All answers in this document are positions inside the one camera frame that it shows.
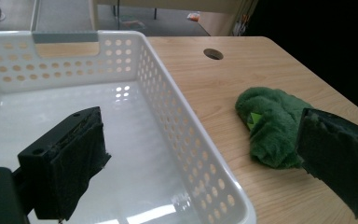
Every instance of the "basket bottom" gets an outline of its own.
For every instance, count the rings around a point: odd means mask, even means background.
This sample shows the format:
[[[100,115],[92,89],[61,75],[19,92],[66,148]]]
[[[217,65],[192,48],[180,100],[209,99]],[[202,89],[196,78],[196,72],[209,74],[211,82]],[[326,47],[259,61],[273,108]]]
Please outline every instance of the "basket bottom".
[[[67,223],[200,223],[181,169],[136,82],[18,92],[0,99],[0,166],[68,115],[99,106],[112,155]],[[31,223],[57,223],[38,220]]]

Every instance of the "floor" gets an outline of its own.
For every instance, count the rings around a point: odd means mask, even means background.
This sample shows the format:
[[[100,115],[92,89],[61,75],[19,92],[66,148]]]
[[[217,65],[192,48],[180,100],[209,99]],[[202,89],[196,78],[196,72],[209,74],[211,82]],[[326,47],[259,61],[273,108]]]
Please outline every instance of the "floor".
[[[92,30],[89,0],[41,0],[36,31]],[[30,30],[34,0],[0,0],[5,19],[1,31]],[[117,17],[111,6],[98,6],[100,30],[117,30]],[[120,30],[136,30],[146,36],[208,36],[196,21],[188,18],[194,11],[120,7]]]

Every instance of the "white plastic basket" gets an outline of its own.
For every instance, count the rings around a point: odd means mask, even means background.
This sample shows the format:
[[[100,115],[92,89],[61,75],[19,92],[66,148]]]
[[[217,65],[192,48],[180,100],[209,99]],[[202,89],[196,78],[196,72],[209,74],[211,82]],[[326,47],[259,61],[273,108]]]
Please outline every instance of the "white plastic basket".
[[[94,55],[40,56],[47,42],[92,39]],[[255,223],[246,193],[144,35],[0,32],[0,166],[14,171],[18,153],[92,106],[101,108],[112,158],[68,223]]]

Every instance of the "hole in table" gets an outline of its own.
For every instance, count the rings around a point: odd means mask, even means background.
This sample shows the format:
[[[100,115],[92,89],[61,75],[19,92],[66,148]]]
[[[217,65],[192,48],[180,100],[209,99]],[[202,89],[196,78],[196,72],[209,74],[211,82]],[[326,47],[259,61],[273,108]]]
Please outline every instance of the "hole in table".
[[[204,54],[210,58],[210,59],[214,59],[214,60],[222,60],[223,59],[223,54],[222,52],[220,52],[217,49],[205,49],[204,50]]]

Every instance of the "chair leg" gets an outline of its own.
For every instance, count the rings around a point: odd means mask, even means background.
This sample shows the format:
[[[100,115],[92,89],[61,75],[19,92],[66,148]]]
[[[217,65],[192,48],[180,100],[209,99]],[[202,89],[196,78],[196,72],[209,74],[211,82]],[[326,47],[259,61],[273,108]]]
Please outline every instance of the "chair leg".
[[[116,6],[112,6],[112,12],[113,12],[113,16],[116,16]]]

